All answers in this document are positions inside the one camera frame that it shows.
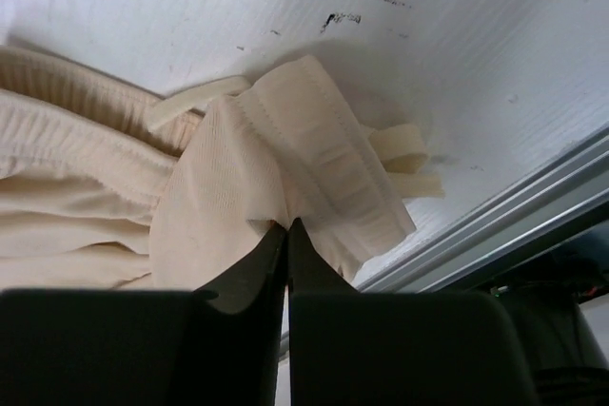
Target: garment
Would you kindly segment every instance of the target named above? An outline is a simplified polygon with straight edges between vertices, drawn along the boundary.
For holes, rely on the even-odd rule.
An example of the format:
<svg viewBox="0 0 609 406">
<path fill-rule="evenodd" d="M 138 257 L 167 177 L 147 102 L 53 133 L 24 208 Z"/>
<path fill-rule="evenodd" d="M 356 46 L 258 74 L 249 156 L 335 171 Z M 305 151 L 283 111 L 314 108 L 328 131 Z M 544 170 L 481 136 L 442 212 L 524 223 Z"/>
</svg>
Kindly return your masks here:
<svg viewBox="0 0 609 406">
<path fill-rule="evenodd" d="M 1 48 L 0 87 L 2 288 L 192 289 L 297 217 L 350 279 L 415 228 L 313 57 L 152 132 L 159 98 L 60 59 Z"/>
</svg>

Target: black object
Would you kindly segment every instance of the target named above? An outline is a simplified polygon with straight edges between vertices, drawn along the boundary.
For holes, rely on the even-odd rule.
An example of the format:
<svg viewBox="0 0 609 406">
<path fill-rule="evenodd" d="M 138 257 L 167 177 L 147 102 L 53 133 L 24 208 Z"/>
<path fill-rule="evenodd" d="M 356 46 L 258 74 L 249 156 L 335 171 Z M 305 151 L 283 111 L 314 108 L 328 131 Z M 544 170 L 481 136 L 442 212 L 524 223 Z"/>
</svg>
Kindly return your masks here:
<svg viewBox="0 0 609 406">
<path fill-rule="evenodd" d="M 0 404 L 271 405 L 286 284 L 294 406 L 538 404 L 499 300 L 359 294 L 300 220 L 192 293 L 3 293 Z"/>
</svg>

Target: beige garment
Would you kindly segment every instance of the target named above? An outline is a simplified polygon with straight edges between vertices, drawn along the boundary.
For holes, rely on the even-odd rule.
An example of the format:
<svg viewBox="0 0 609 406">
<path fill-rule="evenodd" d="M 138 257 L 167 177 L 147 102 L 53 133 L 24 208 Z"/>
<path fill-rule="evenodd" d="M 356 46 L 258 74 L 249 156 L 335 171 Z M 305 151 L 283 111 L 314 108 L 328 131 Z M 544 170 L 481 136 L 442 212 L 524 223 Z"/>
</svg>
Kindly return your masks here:
<svg viewBox="0 0 609 406">
<path fill-rule="evenodd" d="M 0 87 L 0 287 L 193 288 L 296 217 L 351 278 L 414 230 L 312 57 L 154 133 L 158 98 L 55 58 L 0 49 Z"/>
</svg>

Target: folded cloth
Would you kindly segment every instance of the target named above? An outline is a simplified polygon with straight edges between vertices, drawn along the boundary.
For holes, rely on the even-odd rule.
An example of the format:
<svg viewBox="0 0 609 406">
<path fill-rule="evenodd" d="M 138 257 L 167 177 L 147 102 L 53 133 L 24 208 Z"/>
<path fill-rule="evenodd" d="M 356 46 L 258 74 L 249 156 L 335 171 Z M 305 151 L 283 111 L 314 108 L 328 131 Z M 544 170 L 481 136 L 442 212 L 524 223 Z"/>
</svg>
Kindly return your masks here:
<svg viewBox="0 0 609 406">
<path fill-rule="evenodd" d="M 161 99 L 59 59 L 0 48 L 0 88 L 0 287 L 191 289 L 297 217 L 350 279 L 414 230 L 312 57 L 152 133 Z"/>
</svg>

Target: dark equipment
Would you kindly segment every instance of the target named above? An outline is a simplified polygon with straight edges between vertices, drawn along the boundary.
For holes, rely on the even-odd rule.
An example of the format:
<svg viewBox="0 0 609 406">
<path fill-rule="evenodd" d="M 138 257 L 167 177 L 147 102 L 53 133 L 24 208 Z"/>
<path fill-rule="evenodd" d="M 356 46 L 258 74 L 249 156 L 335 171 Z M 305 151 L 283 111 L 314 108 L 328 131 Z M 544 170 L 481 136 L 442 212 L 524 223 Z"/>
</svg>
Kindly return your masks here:
<svg viewBox="0 0 609 406">
<path fill-rule="evenodd" d="M 540 372 L 606 379 L 559 287 L 360 294 L 297 220 L 194 292 L 3 293 L 0 404 L 272 405 L 286 285 L 294 406 L 578 404 Z"/>
</svg>

